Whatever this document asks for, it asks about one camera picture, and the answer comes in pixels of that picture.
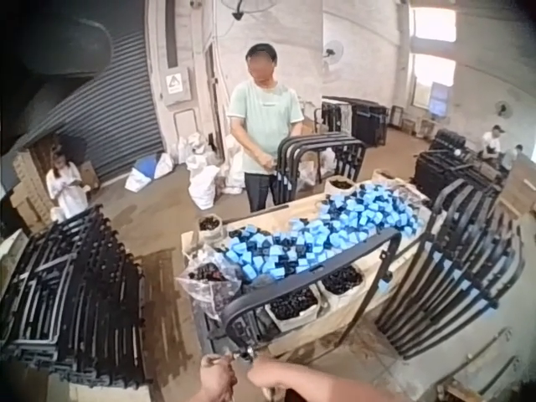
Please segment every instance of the wooden table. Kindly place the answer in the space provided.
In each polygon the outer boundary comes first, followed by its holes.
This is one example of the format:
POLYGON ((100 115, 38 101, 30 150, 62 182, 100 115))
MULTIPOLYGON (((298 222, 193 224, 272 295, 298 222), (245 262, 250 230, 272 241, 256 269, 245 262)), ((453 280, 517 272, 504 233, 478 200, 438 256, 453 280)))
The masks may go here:
MULTIPOLYGON (((415 188, 410 185, 406 185, 407 188, 411 188, 411 191, 416 192, 415 188)), ((315 219, 318 216, 319 206, 321 201, 325 199, 325 194, 320 193, 312 195, 311 197, 298 199, 297 201, 290 202, 288 208, 284 209, 272 209, 266 210, 265 214, 259 216, 245 217, 240 220, 236 220, 232 224, 227 225, 227 230, 238 229, 246 226, 247 224, 253 224, 258 228, 274 232, 284 232, 290 230, 291 219, 294 218, 307 218, 315 219)), ((426 207, 421 207, 418 212, 419 218, 422 219, 424 224, 430 219, 430 210, 426 207)), ((441 226, 444 219, 444 214, 437 220, 434 231, 437 231, 441 226)), ((391 264, 389 270, 393 273, 393 280, 389 284, 389 290, 386 292, 378 292, 374 299, 369 303, 367 311, 373 310, 379 304, 384 302, 397 283, 404 275, 407 267, 415 255, 417 250, 417 240, 421 237, 424 231, 424 226, 420 227, 417 234, 414 236, 403 237, 400 243, 399 252, 397 258, 391 264)), ((188 259, 187 250, 191 249, 191 242, 193 238, 193 232, 183 233, 182 250, 185 256, 185 260, 188 259)), ((359 260, 356 260, 353 265, 363 273, 364 278, 364 290, 370 288, 372 279, 376 275, 376 272, 380 265, 380 253, 383 249, 378 249, 375 252, 366 255, 359 260)), ((344 328, 352 320, 352 317, 359 308, 361 300, 364 298, 366 291, 361 291, 356 295, 356 299, 347 304, 343 308, 339 308, 335 311, 330 311, 328 308, 323 308, 318 318, 303 327, 299 327, 293 331, 287 332, 276 338, 268 346, 269 352, 272 356, 281 356, 284 353, 290 353, 304 345, 314 342, 320 338, 325 337, 329 333, 335 332, 341 328, 344 328)))

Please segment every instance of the human hand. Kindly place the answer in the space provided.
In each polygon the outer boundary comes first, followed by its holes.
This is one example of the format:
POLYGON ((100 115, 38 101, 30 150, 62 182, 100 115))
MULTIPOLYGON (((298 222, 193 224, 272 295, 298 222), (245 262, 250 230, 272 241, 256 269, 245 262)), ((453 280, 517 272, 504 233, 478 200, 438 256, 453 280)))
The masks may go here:
POLYGON ((248 379, 259 388, 287 388, 283 384, 282 369, 287 363, 281 363, 271 358, 258 357, 248 372, 248 379))
POLYGON ((274 158, 265 152, 259 152, 255 155, 255 159, 267 172, 272 172, 276 167, 274 158))
POLYGON ((236 375, 231 367, 231 356, 203 356, 201 359, 201 391, 203 400, 209 402, 229 402, 233 398, 236 375))

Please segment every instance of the black pants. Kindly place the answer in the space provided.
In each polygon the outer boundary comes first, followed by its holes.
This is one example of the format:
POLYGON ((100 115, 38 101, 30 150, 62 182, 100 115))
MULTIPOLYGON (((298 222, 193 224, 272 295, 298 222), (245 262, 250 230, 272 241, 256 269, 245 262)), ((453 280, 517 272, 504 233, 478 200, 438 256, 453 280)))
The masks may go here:
POLYGON ((268 193, 277 205, 277 178, 273 174, 244 173, 245 191, 250 202, 250 212, 266 209, 268 193))

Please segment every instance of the sign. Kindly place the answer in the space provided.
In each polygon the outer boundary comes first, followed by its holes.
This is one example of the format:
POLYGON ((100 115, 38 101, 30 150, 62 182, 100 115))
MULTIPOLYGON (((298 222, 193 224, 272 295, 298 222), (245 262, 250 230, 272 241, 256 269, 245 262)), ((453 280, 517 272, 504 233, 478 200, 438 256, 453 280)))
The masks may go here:
POLYGON ((167 92, 169 95, 178 94, 183 91, 183 77, 180 74, 166 76, 167 92))

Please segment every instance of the stack of metal frames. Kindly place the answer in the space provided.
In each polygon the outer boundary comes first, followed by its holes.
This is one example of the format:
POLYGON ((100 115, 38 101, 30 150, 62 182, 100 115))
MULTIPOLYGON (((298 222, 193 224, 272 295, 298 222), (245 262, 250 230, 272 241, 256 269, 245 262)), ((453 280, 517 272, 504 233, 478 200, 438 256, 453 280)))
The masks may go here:
POLYGON ((142 274, 101 207, 29 238, 0 301, 0 354, 89 386, 146 382, 142 274))
MULTIPOLYGON (((334 174, 352 181, 358 179, 365 156, 365 145, 348 134, 329 132, 310 136, 289 137, 277 148, 276 204, 288 203, 296 198, 299 165, 306 152, 335 152, 334 174)), ((320 182, 320 164, 317 165, 317 181, 320 182)))
MULTIPOLYGON (((352 137, 363 141, 370 147, 385 145, 387 140, 387 125, 389 122, 389 110, 377 102, 357 98, 346 98, 341 96, 324 96, 322 102, 322 118, 324 117, 324 103, 340 102, 341 104, 350 105, 350 134, 352 137)), ((341 117, 343 124, 340 129, 343 130, 345 116, 348 115, 342 106, 341 117)))
POLYGON ((429 199, 436 200, 443 188, 463 179, 487 197, 496 199, 500 188, 472 163, 456 157, 451 148, 422 152, 415 163, 413 184, 429 199))
POLYGON ((493 205, 463 180, 436 198, 415 257, 376 320, 402 358, 430 350, 497 310, 521 276, 520 228, 493 205), (445 221, 432 234, 444 209, 445 221))

